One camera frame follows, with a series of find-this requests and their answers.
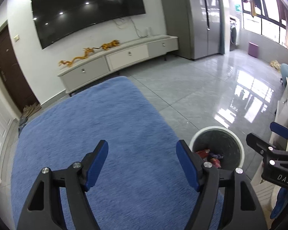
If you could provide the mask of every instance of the doorway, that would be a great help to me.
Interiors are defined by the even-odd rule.
[[[8,26],[0,32],[0,76],[21,112],[26,105],[39,103],[20,69],[9,36]]]

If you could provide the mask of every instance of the fluffy blue carpet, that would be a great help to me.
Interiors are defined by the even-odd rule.
[[[17,225],[40,170],[67,168],[104,139],[109,154],[88,201],[102,230],[184,229],[197,200],[175,153],[178,141],[158,111],[126,77],[91,87],[52,107],[22,131],[12,170]],[[62,206],[74,229],[66,192]],[[217,229],[219,196],[211,229]]]

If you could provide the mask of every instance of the refrigerator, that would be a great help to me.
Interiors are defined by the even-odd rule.
[[[178,37],[176,55],[199,59],[220,53],[220,0],[161,0],[167,34]]]

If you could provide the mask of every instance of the tv stand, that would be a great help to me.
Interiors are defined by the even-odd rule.
[[[64,84],[66,93],[70,94],[108,74],[175,50],[178,50],[178,38],[175,36],[140,38],[107,51],[100,50],[87,59],[77,61],[70,68],[64,67],[58,77]]]

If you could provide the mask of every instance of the silver bolt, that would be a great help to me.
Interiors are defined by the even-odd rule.
[[[241,168],[236,168],[235,171],[238,174],[242,174],[243,173],[243,169],[241,169]]]
[[[80,168],[81,167],[81,163],[80,162],[75,162],[75,163],[72,164],[72,167],[74,169]]]
[[[43,173],[43,174],[46,174],[46,173],[48,173],[48,172],[49,172],[49,168],[44,167],[44,168],[42,169],[42,173]]]
[[[211,162],[204,162],[204,167],[205,168],[211,168],[212,167],[212,163]]]

